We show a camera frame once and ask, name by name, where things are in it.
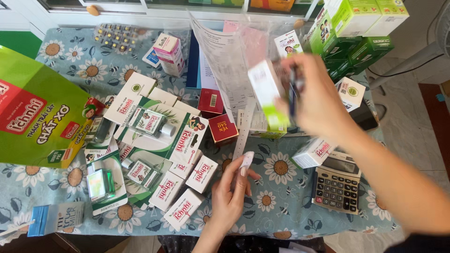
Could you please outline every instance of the table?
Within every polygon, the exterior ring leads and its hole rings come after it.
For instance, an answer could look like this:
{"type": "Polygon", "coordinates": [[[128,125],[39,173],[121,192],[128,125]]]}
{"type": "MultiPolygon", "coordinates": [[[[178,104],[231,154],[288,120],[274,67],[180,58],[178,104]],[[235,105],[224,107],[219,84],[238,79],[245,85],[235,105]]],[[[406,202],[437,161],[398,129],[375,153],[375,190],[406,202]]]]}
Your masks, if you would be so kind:
{"type": "MultiPolygon", "coordinates": [[[[199,90],[186,89],[187,68],[181,78],[166,75],[161,66],[154,68],[141,59],[162,31],[152,30],[142,35],[144,42],[132,53],[123,53],[95,42],[93,29],[56,28],[47,31],[36,60],[86,90],[100,101],[117,94],[133,72],[158,81],[158,87],[197,106],[199,90]]],[[[164,31],[182,38],[183,54],[188,55],[189,31],[164,31]]],[[[353,77],[368,86],[366,76],[353,77]]],[[[371,109],[375,107],[370,91],[365,93],[371,109]]],[[[369,133],[383,142],[381,129],[369,133]]],[[[299,169],[290,161],[297,147],[309,137],[284,137],[280,140],[249,138],[245,150],[255,151],[252,168],[262,179],[252,182],[252,197],[245,197],[242,217],[231,228],[231,235],[259,235],[277,239],[311,239],[345,230],[366,234],[386,232],[397,227],[391,214],[379,201],[369,183],[361,178],[359,185],[359,215],[344,214],[311,204],[313,168],[299,169]]],[[[234,144],[216,148],[211,138],[201,143],[206,156],[222,167],[232,158],[234,144]]],[[[86,201],[85,220],[66,233],[85,235],[200,235],[212,215],[211,193],[180,231],[175,230],[157,208],[139,210],[124,205],[115,210],[92,217],[86,186],[86,164],[83,154],[75,158],[67,169],[0,164],[0,230],[19,226],[30,220],[33,206],[86,201]],[[82,180],[74,183],[70,172],[79,168],[82,180]]],[[[24,231],[1,238],[0,244],[18,237],[24,231]]]]}

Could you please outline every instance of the floral tablecloth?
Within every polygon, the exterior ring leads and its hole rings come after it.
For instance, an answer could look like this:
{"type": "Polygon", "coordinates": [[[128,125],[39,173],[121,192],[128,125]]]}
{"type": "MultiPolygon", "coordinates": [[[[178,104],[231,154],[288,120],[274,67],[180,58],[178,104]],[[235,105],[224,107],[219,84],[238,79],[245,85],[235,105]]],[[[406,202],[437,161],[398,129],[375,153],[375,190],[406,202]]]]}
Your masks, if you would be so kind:
{"type": "MultiPolygon", "coordinates": [[[[133,52],[120,52],[95,42],[92,39],[93,29],[50,29],[36,60],[50,66],[101,101],[107,95],[117,94],[130,75],[138,72],[156,79],[159,88],[196,107],[199,90],[185,88],[187,68],[181,78],[176,78],[166,75],[161,66],[154,68],[141,60],[161,32],[149,30],[141,35],[142,43],[133,52]]],[[[187,57],[190,32],[164,32],[182,39],[183,54],[187,57]]],[[[353,78],[368,86],[363,74],[353,78]]],[[[365,97],[370,101],[372,99],[368,91],[365,97]]],[[[383,142],[381,129],[369,134],[383,142]]],[[[359,215],[330,211],[312,204],[313,168],[299,169],[289,161],[289,156],[308,139],[248,139],[245,150],[255,151],[252,168],[262,175],[262,179],[252,181],[253,196],[245,197],[242,217],[231,228],[230,234],[311,239],[345,230],[371,234],[398,227],[364,177],[359,185],[359,215]]],[[[200,147],[208,157],[219,163],[220,172],[215,176],[219,179],[222,166],[232,159],[234,144],[216,148],[212,143],[211,138],[205,138],[200,147]]],[[[200,235],[213,214],[211,193],[207,191],[206,200],[180,231],[175,230],[163,218],[164,212],[157,208],[141,211],[127,204],[93,217],[82,153],[67,170],[0,164],[0,171],[0,230],[14,228],[29,221],[33,206],[66,201],[87,202],[83,224],[65,231],[85,235],[200,235]],[[74,177],[70,176],[74,170],[82,172],[81,180],[74,181],[74,177]]],[[[22,230],[0,238],[0,244],[25,233],[22,230]]]]}

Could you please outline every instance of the green wall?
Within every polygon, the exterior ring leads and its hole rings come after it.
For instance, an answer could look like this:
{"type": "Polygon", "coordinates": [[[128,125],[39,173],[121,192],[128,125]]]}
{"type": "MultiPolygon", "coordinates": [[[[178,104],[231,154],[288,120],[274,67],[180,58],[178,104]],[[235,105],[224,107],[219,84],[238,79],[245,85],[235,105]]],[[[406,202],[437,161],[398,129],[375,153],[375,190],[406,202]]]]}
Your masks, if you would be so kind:
{"type": "Polygon", "coordinates": [[[0,45],[35,59],[42,41],[31,32],[0,31],[0,45]]]}

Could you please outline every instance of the calculator button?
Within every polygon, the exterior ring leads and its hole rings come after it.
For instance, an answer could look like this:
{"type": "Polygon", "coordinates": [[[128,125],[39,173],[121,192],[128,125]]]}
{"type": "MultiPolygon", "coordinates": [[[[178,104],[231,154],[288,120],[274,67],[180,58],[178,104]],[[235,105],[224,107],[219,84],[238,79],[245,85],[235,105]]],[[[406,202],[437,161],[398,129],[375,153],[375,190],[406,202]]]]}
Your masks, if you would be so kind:
{"type": "Polygon", "coordinates": [[[348,210],[350,208],[350,199],[344,198],[344,210],[348,210]]]}

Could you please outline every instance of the glass bottle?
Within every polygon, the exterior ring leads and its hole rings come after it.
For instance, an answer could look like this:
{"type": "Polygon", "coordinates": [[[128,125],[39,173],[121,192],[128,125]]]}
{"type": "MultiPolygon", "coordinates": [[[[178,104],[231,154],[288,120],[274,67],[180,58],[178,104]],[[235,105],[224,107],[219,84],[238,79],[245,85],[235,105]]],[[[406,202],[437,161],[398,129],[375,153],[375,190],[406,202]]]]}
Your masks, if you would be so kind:
{"type": "Polygon", "coordinates": [[[113,198],[116,188],[112,170],[104,168],[101,161],[93,162],[91,166],[95,172],[86,177],[91,202],[94,204],[113,198]]]}
{"type": "Polygon", "coordinates": [[[167,123],[167,117],[164,114],[142,106],[136,107],[126,126],[141,134],[156,138],[159,138],[160,134],[172,137],[176,130],[176,126],[167,123]]]}
{"type": "Polygon", "coordinates": [[[148,165],[144,161],[137,159],[125,158],[122,166],[127,169],[125,177],[132,180],[135,184],[146,191],[150,191],[158,182],[161,173],[154,166],[148,165]]]}
{"type": "Polygon", "coordinates": [[[104,117],[96,117],[86,133],[85,142],[103,143],[109,133],[112,122],[104,117]]]}

